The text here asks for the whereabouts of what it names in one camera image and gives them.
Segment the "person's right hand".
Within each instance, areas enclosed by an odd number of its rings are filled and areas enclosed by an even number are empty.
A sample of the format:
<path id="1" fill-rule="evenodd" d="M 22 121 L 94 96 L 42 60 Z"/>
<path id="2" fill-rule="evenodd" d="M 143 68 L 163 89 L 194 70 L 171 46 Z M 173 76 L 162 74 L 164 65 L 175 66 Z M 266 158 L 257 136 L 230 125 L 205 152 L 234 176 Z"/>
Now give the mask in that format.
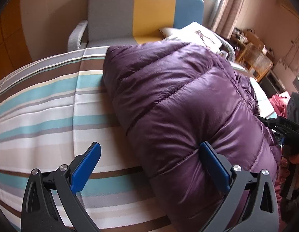
<path id="1" fill-rule="evenodd" d="M 299 154 L 291 155 L 288 158 L 283 157 L 280 163 L 280 175 L 286 178 L 290 175 L 290 171 L 288 169 L 289 164 L 292 163 L 294 165 L 299 165 Z"/>

